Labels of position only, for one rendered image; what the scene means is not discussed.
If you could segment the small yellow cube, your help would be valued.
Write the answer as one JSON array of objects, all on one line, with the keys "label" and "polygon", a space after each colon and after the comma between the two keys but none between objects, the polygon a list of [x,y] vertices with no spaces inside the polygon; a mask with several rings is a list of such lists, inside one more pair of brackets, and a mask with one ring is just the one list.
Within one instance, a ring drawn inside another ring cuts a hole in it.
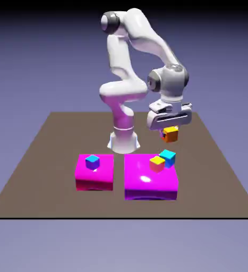
[{"label": "small yellow cube", "polygon": [[159,173],[165,168],[165,160],[160,156],[154,156],[149,159],[149,168],[155,172]]}]

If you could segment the large magenta box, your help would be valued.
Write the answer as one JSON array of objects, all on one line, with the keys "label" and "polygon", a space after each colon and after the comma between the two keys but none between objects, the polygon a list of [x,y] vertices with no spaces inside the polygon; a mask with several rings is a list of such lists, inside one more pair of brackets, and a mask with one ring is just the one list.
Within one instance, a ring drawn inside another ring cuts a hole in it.
[{"label": "large magenta box", "polygon": [[178,177],[173,165],[155,173],[149,159],[156,154],[127,154],[124,156],[125,200],[176,200]]}]

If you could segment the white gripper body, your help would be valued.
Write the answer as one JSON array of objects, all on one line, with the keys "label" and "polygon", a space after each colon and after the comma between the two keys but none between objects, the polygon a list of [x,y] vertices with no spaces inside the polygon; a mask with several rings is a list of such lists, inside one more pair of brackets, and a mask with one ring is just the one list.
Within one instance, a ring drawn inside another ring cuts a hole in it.
[{"label": "white gripper body", "polygon": [[147,127],[150,130],[161,130],[171,126],[187,125],[192,120],[192,109],[189,106],[182,106],[177,114],[160,113],[150,111],[147,115]]}]

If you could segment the small magenta box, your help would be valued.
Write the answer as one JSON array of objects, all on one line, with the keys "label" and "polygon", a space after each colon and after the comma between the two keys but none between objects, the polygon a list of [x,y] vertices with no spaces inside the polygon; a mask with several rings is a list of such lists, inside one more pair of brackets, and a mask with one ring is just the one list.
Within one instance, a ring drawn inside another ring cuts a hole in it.
[{"label": "small magenta box", "polygon": [[[100,158],[100,166],[94,171],[85,166],[85,159],[90,155]],[[74,176],[77,191],[113,191],[114,155],[79,154]]]}]

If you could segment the small blue cube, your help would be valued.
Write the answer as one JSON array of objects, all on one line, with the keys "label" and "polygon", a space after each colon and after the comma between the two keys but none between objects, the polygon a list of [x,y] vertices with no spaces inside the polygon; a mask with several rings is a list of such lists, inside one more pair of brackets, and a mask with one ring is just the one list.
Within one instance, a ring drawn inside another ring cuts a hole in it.
[{"label": "small blue cube", "polygon": [[85,159],[86,168],[94,171],[100,166],[100,158],[96,155],[90,155]]}]

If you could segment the small cyan cube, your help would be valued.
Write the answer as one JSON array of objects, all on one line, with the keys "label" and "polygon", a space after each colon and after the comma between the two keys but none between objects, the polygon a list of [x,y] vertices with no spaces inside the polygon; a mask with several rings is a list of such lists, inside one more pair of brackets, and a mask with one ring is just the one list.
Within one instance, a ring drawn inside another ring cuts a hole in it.
[{"label": "small cyan cube", "polygon": [[165,167],[171,168],[175,164],[176,153],[164,149],[159,156],[165,160]]}]

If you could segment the small orange cube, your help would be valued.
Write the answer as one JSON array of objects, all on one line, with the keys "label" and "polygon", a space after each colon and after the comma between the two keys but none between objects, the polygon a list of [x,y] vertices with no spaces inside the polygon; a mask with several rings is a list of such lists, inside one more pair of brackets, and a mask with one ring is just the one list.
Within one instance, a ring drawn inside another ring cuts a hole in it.
[{"label": "small orange cube", "polygon": [[165,142],[175,142],[178,140],[178,132],[178,126],[166,127],[161,131],[161,138]]}]

